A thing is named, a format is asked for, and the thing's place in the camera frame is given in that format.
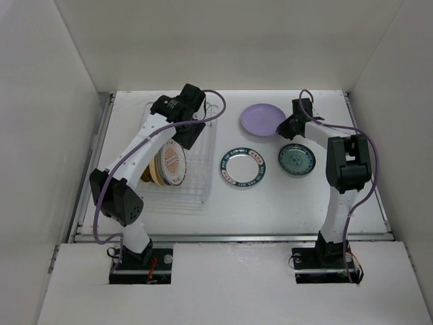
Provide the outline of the lavender purple plate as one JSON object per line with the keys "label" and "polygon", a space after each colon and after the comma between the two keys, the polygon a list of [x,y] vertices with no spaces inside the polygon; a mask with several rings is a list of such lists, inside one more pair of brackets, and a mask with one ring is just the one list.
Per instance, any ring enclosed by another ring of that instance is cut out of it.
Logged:
{"label": "lavender purple plate", "polygon": [[240,115],[241,126],[250,134],[258,137],[271,137],[277,127],[286,119],[285,113],[272,104],[253,104]]}

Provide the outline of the teal patterned small plate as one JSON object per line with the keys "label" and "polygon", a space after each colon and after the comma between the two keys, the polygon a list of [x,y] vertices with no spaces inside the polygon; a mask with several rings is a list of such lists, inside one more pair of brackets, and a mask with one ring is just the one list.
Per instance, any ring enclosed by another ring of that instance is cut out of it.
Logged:
{"label": "teal patterned small plate", "polygon": [[281,168],[294,176],[305,176],[313,171],[316,158],[313,151],[302,144],[287,144],[278,154]]}

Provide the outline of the orange sunburst plate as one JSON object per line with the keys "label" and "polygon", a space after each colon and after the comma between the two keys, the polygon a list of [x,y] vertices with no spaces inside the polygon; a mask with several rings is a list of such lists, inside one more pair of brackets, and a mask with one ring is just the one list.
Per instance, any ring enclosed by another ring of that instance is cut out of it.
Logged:
{"label": "orange sunburst plate", "polygon": [[157,154],[158,172],[168,186],[180,186],[186,176],[187,162],[183,147],[170,139]]}

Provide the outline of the white plate green lettered rim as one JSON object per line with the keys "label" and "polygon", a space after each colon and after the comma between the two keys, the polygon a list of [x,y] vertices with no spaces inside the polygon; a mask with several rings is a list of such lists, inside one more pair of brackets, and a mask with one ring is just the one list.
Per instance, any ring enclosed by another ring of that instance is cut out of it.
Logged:
{"label": "white plate green lettered rim", "polygon": [[223,155],[219,169],[231,186],[251,188],[263,180],[267,166],[263,156],[256,150],[238,147]]}

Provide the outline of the yellow brown patterned plate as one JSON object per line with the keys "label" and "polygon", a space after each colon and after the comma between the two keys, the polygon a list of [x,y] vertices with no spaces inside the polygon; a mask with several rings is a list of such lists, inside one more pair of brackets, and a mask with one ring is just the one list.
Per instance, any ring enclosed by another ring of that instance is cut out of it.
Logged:
{"label": "yellow brown patterned plate", "polygon": [[141,180],[144,182],[153,182],[152,175],[150,173],[150,168],[147,167],[141,175]]}

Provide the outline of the beige tan plate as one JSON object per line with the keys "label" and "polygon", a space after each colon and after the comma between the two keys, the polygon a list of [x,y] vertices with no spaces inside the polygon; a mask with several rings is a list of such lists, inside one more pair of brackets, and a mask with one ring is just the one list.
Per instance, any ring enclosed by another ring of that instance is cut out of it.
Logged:
{"label": "beige tan plate", "polygon": [[164,183],[162,182],[160,176],[158,175],[158,170],[157,170],[156,165],[155,165],[155,158],[151,159],[151,161],[149,163],[149,169],[150,169],[150,175],[151,175],[152,181],[159,186],[163,186]]}

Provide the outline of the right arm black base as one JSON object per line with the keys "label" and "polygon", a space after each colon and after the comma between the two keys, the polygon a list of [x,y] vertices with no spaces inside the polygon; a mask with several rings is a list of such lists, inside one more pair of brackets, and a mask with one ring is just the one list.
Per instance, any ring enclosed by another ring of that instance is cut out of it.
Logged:
{"label": "right arm black base", "polygon": [[289,264],[295,271],[297,284],[360,284],[363,268],[350,253],[322,255],[315,247],[295,246]]}

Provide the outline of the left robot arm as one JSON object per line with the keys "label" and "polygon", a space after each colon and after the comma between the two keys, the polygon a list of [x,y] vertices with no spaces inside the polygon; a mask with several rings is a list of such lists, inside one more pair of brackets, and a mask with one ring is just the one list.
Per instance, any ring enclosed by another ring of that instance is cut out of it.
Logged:
{"label": "left robot arm", "polygon": [[208,117],[197,119],[196,113],[206,107],[205,90],[185,84],[179,95],[161,95],[151,106],[146,122],[124,151],[105,169],[94,169],[89,176],[95,205],[93,226],[100,215],[116,221],[121,231],[102,240],[97,230],[93,237],[98,244],[119,238],[114,264],[129,260],[136,268],[147,267],[152,258],[153,242],[147,234],[142,216],[144,202],[137,185],[147,166],[163,147],[184,152],[192,149],[203,132]]}

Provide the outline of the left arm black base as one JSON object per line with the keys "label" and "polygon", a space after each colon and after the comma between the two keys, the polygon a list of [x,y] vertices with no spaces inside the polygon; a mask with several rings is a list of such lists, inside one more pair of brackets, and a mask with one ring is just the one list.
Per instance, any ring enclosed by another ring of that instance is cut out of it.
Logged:
{"label": "left arm black base", "polygon": [[127,248],[109,247],[112,259],[110,284],[170,284],[173,266],[173,247],[156,247],[142,259]]}

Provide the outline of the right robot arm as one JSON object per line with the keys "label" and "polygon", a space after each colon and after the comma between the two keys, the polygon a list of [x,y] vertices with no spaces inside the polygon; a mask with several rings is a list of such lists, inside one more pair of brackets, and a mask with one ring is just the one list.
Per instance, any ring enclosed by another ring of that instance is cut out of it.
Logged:
{"label": "right robot arm", "polygon": [[316,269],[340,269],[348,265],[347,231],[355,201],[371,180],[369,138],[355,127],[332,125],[313,117],[308,98],[292,100],[292,114],[277,127],[277,134],[293,140],[309,139],[326,149],[325,176],[330,186],[324,224],[319,230],[313,261]]}

